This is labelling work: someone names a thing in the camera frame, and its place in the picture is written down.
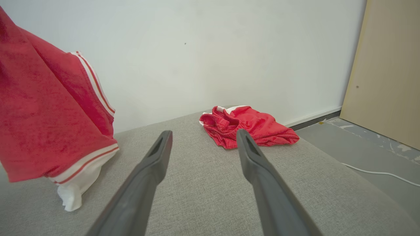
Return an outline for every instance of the gray fabric upholstery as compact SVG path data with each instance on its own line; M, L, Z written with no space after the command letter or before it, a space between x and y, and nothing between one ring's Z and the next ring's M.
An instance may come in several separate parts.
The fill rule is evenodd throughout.
M224 150L196 113L116 134L121 150L65 212L42 178L10 184L0 173L1 235L84 235L163 130L173 130L168 171L154 198L147 235L262 235L252 186L236 149ZM301 139L262 147L325 235L420 235L418 225L368 181Z

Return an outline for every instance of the wooden door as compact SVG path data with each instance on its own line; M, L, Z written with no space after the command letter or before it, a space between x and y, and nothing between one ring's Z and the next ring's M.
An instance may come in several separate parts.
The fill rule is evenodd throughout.
M420 0L368 0L340 118L420 149Z

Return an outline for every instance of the baseboard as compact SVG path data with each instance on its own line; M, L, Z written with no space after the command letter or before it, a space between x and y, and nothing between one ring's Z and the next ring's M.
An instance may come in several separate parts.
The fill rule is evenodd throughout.
M329 109L329 110L322 111L320 113L316 113L316 114L312 114L312 115L307 115L307 116L301 117L299 119L296 119L294 121L287 122L287 123L285 123L283 125L286 126L286 127L292 127L292 126L295 126L295 125L298 125L298 124L302 124L304 122L307 122L307 121L310 121L310 120L313 120L313 119L316 119L316 118L320 118L322 116L329 115L331 113L340 111L341 110L341 107L342 106L339 106L339 107L336 107L334 109Z

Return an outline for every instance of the white trim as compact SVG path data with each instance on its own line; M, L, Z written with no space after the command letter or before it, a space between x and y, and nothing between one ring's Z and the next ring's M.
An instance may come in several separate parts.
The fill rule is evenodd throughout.
M91 152L90 154L84 156L83 158L81 158L80 160L78 160L76 163L74 163L71 167L69 167L67 170L65 170L64 172L62 172L61 174L59 174L56 177L53 178L49 178L51 181L53 182L62 182L64 180L66 180L67 178L69 178L71 175L73 175L75 172L77 172L86 162L90 161L92 158L108 152L114 148L118 147L118 144L113 144L110 145L108 147L104 147L101 148L99 150L96 150L94 152ZM98 157L97 159L91 161L90 163L88 163L86 166L83 167L83 169L81 171L79 171L79 173L77 173L77 175L73 176L73 178L77 177L80 173L82 173L83 171L86 171L86 169L92 169L92 168L96 168L96 167L100 167L103 164L105 164L105 162L107 162L112 156L113 154L115 154L119 149L115 149L110 153L107 153L101 157Z
M341 107L342 106L339 106L339 107L336 107L336 108L333 108L333 109L328 109L328 110L322 111L320 113L315 113L315 114L311 114L311 115L301 117L299 119L294 119L294 120L291 120L289 122L285 122L284 126L291 127L291 126L295 126L295 125L298 125L298 124L302 124L303 122L310 121L310 120L319 118L321 116L328 115L328 114L334 113L336 111L339 111L339 110L341 110Z
M111 104L109 103L109 101L108 101L108 99L106 98L106 96L105 96L105 93L104 93L104 90L102 89L102 86L101 86L101 82L99 81L99 78L98 78L98 75L96 74L96 71L93 69L93 66L89 63L89 61L88 60L86 60L86 58L79 52L79 54L80 54L80 56L87 62L87 64L89 65L89 67L92 69L92 71L93 71L93 74L95 75L95 78L96 78L96 81L98 82L98 85L99 85L99 89L101 90L101 92L102 92L102 95L104 96L104 98L105 98L105 101L106 101L106 103L108 104L108 106L112 109L112 110L115 110L115 108L113 108L112 106L111 106Z
M101 104L102 104L102 106L105 108L105 110L111 115L111 116L114 116L114 111L113 110L115 110L113 107L111 107L111 105L109 104L109 102L108 102L108 100L106 99L106 96L105 96L105 93L104 93L104 91L103 91L103 89L102 89L102 87L101 87L101 85L100 85L100 82L99 82L99 79L98 79L98 76L96 75L96 72L94 71L94 69L93 69L93 67L90 65L90 63L82 56L82 54L79 52L79 54L80 54L80 56L77 54L77 52L71 52L71 54L73 54L73 55L75 55L79 60L80 60L80 63L82 64L82 66L83 66L83 68L85 69L85 71L86 71L86 74L87 74L87 76L89 77L89 80L90 80L90 83L91 83L91 85L92 85L92 88L93 88L93 91L95 92L95 94L96 94L96 97L98 97L98 99L99 99L99 101L101 102ZM94 73L94 75L92 75L92 73L90 72L90 70L89 70L89 67L86 65L86 63L84 62L84 60L86 60L86 62L89 64L89 67L92 69L92 72ZM96 81L98 82L98 85L99 85L99 87L96 85L96 83L95 83L95 79L93 78L93 76L95 76L95 78L96 78Z
M216 109L216 110L218 110L218 111L220 111L220 112L222 112L223 110L226 110L226 112L227 112L228 114L230 114L233 110L235 110L235 109L237 109L237 108L240 108L240 107L246 107L246 106L248 106L248 105L234 106L234 107L231 107L231 108L228 108L228 109L226 109L226 108L224 108L224 107L221 107L221 106L217 106L217 109ZM200 125L204 126L204 122L202 122L202 121L198 121L198 122L200 123Z

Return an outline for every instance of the black baseboard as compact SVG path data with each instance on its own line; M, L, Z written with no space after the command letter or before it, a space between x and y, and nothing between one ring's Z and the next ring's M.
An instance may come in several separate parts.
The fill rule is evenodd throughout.
M290 127L290 128L292 128L293 130L295 130L295 131L296 131L296 130L298 130L298 129L302 129L302 128L305 128L305 127L311 126L311 125L313 125L313 124L315 124L315 123L321 122L321 121L323 121L323 120L325 120L325 119L327 119L327 120L328 120L328 119L331 119L331 118L334 118L334 117L340 116L340 112L341 112L341 110L336 111L336 112L331 113L331 114L328 114L328 115L324 115L324 116L318 117L318 118L313 119L313 120L310 120L310 121L303 122L302 124L298 124L298 125L292 126L292 127Z

